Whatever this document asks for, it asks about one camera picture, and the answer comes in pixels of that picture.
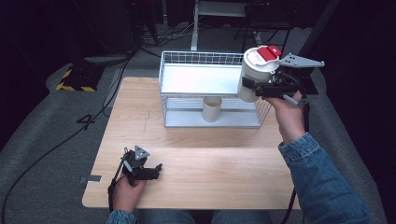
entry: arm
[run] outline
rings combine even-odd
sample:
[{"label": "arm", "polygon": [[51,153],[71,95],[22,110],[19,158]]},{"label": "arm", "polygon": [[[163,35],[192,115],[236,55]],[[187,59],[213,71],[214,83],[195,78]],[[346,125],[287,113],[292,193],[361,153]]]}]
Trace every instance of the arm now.
[{"label": "arm", "polygon": [[143,192],[146,181],[139,181],[135,186],[131,186],[128,178],[122,176],[113,193],[113,209],[108,217],[107,224],[127,224],[136,223],[132,212],[136,207],[140,194]]},{"label": "arm", "polygon": [[[299,100],[301,94],[294,95]],[[266,99],[276,110],[283,138],[279,150],[291,171],[309,223],[371,223],[361,197],[349,186],[326,151],[304,130],[303,108]]]}]

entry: two-tier metal shelf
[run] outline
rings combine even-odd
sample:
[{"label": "two-tier metal shelf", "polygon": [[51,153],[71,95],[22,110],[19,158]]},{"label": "two-tier metal shelf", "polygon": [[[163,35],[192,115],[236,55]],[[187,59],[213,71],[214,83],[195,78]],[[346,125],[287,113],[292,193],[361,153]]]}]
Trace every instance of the two-tier metal shelf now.
[{"label": "two-tier metal shelf", "polygon": [[[270,109],[237,96],[243,54],[164,51],[159,74],[165,127],[259,128]],[[222,98],[219,118],[203,119],[205,96]]]}]

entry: denim sleeve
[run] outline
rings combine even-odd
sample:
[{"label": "denim sleeve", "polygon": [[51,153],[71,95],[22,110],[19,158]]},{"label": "denim sleeve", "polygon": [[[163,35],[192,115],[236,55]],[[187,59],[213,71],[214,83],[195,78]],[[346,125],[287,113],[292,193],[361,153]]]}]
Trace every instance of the denim sleeve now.
[{"label": "denim sleeve", "polygon": [[309,223],[372,223],[361,197],[309,133],[279,145],[279,150],[290,168],[300,206]]},{"label": "denim sleeve", "polygon": [[110,213],[106,224],[135,224],[134,215],[131,213],[114,210]]}]

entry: person's left hand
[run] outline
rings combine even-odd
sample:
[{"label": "person's left hand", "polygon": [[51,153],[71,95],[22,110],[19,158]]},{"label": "person's left hand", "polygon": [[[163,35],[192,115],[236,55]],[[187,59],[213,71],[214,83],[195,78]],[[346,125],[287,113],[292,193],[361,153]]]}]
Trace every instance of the person's left hand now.
[{"label": "person's left hand", "polygon": [[147,180],[135,181],[134,186],[128,182],[128,177],[120,177],[113,193],[113,209],[132,213]]}]

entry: wooden table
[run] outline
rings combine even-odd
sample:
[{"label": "wooden table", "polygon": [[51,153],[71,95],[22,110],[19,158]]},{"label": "wooden table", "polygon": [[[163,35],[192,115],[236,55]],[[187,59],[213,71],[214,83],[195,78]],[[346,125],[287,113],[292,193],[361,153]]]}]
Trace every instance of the wooden table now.
[{"label": "wooden table", "polygon": [[108,207],[124,148],[138,145],[151,154],[145,167],[163,164],[139,208],[285,209],[293,185],[280,142],[273,109],[260,129],[165,128],[158,78],[126,77],[92,168],[102,180],[88,183],[82,202]]}]

